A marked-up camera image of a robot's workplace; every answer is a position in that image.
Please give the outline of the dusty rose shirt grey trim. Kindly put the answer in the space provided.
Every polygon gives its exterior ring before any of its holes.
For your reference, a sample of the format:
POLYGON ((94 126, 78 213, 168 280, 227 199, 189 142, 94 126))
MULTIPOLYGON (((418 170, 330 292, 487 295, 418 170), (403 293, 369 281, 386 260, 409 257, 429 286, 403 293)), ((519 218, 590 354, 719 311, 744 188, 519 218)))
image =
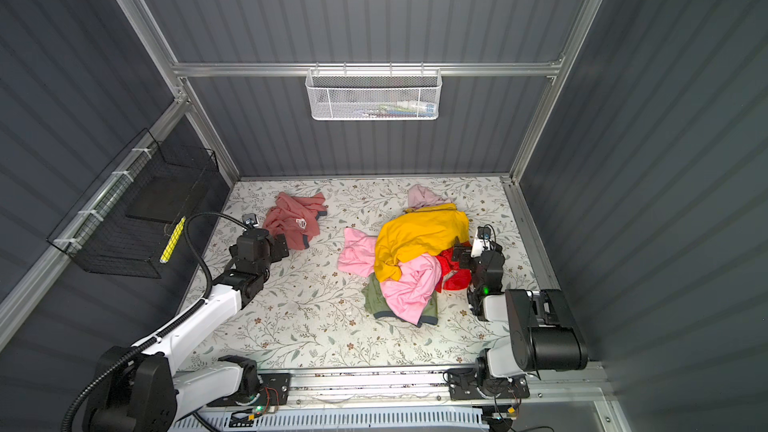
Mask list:
POLYGON ((325 196, 296 197, 280 192, 264 221, 272 236, 284 235, 291 250, 306 250, 310 241, 320 234, 318 220, 327 215, 325 196))

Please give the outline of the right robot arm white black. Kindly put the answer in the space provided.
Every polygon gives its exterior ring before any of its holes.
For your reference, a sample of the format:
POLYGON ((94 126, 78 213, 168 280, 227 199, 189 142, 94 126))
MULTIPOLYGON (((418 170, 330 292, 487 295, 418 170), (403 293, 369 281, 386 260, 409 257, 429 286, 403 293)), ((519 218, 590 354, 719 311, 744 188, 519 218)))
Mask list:
POLYGON ((530 396, 528 374, 586 368, 586 342, 562 290, 503 289, 505 259, 493 241, 479 253, 457 245, 453 258, 470 272, 467 300, 472 315, 505 325, 508 333, 484 347, 473 366, 444 372, 452 400, 521 401, 530 396))

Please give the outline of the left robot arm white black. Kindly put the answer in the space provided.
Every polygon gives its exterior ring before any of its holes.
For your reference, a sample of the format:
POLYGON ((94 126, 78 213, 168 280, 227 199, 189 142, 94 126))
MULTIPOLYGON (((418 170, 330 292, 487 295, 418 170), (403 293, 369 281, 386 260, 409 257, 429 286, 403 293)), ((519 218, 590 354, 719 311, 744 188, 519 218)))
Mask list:
POLYGON ((200 299, 132 346, 115 346, 101 356, 62 430, 71 430, 80 415, 85 431, 167 431, 219 399, 258 412, 277 402, 252 359, 225 355, 197 371, 180 368, 208 335, 263 290, 271 265, 288 254, 284 235, 245 229, 230 248, 224 272, 207 284, 200 299))

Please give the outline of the red cloth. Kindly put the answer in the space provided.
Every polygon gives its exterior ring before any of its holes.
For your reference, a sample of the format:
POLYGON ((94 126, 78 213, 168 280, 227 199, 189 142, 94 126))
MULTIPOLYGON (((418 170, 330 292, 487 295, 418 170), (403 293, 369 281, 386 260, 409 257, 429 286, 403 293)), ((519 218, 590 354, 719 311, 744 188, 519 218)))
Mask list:
POLYGON ((441 277, 435 287, 435 291, 438 293, 465 290, 472 281, 472 272, 467 268, 468 264, 456 264, 451 260, 452 248, 446 249, 436 256, 441 270, 441 277))

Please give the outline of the yellow cloth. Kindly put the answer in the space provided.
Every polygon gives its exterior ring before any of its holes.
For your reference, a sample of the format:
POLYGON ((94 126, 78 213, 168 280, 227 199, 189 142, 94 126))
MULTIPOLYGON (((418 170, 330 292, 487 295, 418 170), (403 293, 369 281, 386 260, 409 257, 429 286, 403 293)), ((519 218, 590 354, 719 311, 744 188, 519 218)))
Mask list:
POLYGON ((399 281, 401 263, 435 256, 469 240, 469 219, 455 204, 408 209, 387 222, 376 238, 374 274, 379 282, 399 281))

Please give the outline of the light pink cloth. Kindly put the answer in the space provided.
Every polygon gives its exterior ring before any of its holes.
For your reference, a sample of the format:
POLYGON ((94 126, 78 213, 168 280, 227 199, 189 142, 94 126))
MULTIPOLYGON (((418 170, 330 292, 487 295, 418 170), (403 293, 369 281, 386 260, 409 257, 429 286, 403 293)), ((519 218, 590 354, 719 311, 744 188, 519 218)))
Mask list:
POLYGON ((342 272, 369 279, 369 284, 378 287, 384 304, 395 317, 420 326, 422 315, 436 292, 442 277, 442 268, 436 257, 422 254, 397 268, 401 272, 398 280, 386 279, 380 282, 374 274, 376 238, 354 228, 344 230, 344 247, 337 266, 342 272))

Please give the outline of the pale pink cloth at back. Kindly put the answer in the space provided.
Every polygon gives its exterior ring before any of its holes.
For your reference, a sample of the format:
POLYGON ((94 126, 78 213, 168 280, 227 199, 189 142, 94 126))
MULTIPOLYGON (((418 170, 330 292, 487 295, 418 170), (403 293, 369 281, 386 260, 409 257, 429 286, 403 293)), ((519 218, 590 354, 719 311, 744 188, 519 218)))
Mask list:
POLYGON ((416 184, 408 190, 408 208, 419 210, 427 207, 434 207, 450 203, 450 200, 441 197, 431 191, 429 188, 416 184))

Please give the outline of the olive green cloth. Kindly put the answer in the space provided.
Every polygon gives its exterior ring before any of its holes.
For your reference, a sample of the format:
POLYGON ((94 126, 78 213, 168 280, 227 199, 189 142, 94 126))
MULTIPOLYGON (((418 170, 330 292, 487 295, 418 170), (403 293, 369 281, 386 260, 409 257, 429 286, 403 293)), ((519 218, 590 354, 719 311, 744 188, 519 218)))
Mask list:
POLYGON ((416 327, 438 324, 435 292, 427 292, 413 281, 387 280, 372 274, 363 287, 364 308, 375 319, 397 319, 416 327))

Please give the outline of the yellow marker pen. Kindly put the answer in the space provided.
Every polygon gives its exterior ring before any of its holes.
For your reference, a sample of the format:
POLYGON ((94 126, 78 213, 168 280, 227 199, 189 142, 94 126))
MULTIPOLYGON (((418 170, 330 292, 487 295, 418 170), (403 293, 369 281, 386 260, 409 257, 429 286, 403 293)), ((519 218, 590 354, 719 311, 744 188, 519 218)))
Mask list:
POLYGON ((186 218, 182 217, 174 227, 168 239, 168 242, 160 255, 159 262, 161 264, 167 264, 170 261, 171 257, 173 256, 173 253, 179 243, 179 240, 183 235, 185 223, 186 223, 186 218))

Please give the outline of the white ventilated panel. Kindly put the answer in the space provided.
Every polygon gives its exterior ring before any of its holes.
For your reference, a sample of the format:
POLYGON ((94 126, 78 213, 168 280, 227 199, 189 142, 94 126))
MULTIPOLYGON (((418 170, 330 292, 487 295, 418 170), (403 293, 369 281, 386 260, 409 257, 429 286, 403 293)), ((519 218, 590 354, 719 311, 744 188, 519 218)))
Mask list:
POLYGON ((200 416, 218 431, 488 431, 473 407, 282 409, 257 416, 208 411, 200 416))

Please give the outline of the tubes in white basket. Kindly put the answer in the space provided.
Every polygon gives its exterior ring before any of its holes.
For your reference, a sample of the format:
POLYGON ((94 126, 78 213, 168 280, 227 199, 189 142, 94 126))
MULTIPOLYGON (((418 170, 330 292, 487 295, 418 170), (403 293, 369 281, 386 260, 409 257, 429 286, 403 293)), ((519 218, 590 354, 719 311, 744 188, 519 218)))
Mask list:
POLYGON ((424 101, 398 101, 369 105, 357 111, 364 117, 431 119, 438 116, 438 106, 424 101))

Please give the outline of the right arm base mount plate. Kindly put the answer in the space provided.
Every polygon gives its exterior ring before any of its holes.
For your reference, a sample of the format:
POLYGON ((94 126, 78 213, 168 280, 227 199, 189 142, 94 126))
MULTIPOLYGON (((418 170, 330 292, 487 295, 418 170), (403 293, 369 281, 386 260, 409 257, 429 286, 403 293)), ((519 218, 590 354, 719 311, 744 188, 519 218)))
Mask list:
POLYGON ((443 372, 450 398, 454 401, 503 399, 521 401, 530 397, 525 376, 495 378, 473 367, 450 368, 443 372))

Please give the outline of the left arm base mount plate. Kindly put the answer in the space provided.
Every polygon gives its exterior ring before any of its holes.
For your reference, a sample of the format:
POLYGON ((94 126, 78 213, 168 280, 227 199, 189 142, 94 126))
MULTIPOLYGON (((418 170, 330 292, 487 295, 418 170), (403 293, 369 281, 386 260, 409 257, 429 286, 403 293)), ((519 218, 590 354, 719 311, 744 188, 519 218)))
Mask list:
POLYGON ((291 379, 289 373, 246 374, 233 394, 209 402, 207 406, 282 406, 287 403, 291 379))

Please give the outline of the aluminium front rail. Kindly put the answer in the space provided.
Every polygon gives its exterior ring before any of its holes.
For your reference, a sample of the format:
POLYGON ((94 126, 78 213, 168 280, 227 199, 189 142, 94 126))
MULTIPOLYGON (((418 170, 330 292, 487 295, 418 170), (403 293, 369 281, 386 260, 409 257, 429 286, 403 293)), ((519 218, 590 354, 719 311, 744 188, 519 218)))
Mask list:
POLYGON ((395 366, 316 369, 261 369, 258 374, 292 375, 287 403, 280 407, 312 408, 432 405, 493 405, 517 402, 599 402, 614 398, 612 386, 598 363, 571 372, 528 374, 530 397, 521 401, 481 399, 454 401, 443 372, 459 366, 395 366))

